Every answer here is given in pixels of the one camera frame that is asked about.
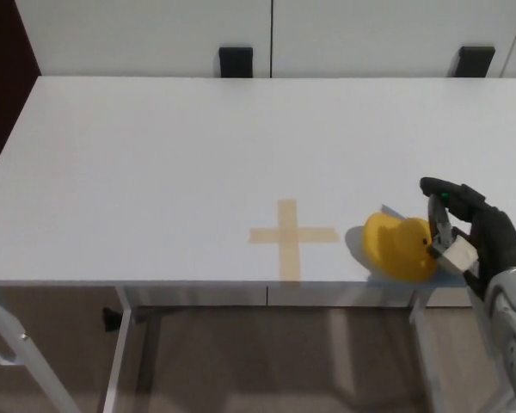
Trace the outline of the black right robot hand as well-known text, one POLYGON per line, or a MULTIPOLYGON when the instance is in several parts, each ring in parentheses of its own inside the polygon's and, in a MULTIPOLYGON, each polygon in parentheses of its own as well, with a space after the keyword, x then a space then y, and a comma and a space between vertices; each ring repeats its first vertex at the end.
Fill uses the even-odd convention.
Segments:
POLYGON ((464 272, 464 279, 471 291, 484 299, 489 282, 499 273, 516 268, 516 228, 506 213, 486 202, 484 195, 466 184, 456 184, 434 177, 420 179, 422 193, 435 201, 428 202, 428 224, 432 242, 428 254, 438 259, 445 245, 439 240, 439 229, 450 228, 448 215, 470 224, 465 234, 452 227, 452 239, 463 237, 477 251, 478 272, 464 272))

